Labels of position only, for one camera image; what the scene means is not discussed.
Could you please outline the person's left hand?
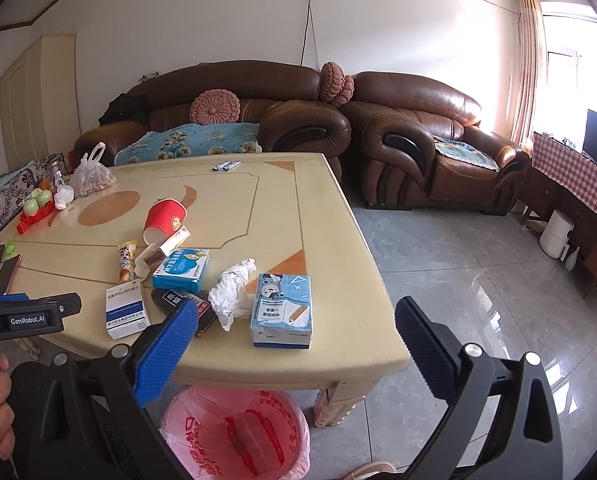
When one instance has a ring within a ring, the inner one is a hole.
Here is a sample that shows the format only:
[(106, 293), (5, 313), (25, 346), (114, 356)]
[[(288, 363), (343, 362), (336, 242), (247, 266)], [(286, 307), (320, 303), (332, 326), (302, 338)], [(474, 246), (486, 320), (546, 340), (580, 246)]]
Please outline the person's left hand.
[(12, 382), (9, 370), (9, 361), (4, 354), (0, 354), (0, 458), (10, 460), (12, 457), (15, 436), (12, 428), (14, 413), (8, 404)]

